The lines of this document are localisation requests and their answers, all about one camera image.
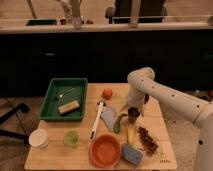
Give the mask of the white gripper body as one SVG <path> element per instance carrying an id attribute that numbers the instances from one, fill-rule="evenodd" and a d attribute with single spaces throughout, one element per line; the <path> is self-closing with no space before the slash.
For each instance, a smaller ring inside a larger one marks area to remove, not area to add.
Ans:
<path id="1" fill-rule="evenodd" d="M 144 98 L 145 98 L 144 92 L 131 87 L 127 95 L 126 104 L 129 107 L 142 109 L 144 106 Z"/>

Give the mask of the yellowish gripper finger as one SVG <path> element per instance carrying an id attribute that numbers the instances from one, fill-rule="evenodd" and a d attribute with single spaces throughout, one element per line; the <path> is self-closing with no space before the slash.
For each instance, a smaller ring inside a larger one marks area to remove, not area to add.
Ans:
<path id="1" fill-rule="evenodd" d="M 129 108 L 128 103 L 125 103 L 125 104 L 123 104 L 123 106 L 121 107 L 120 112 L 125 111 L 125 110 L 128 110 L 128 108 Z"/>
<path id="2" fill-rule="evenodd" d="M 138 110 L 141 116 L 144 116 L 144 108 L 145 108 L 144 104 L 138 107 Z"/>

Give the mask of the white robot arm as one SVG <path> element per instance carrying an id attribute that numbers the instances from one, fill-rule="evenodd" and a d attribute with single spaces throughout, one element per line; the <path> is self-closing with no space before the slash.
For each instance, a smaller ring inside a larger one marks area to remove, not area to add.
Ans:
<path id="1" fill-rule="evenodd" d="M 209 102 L 155 81 L 155 72 L 144 67 L 127 76 L 128 107 L 142 109 L 145 95 L 170 106 L 200 129 L 194 171 L 213 171 L 213 101 Z"/>

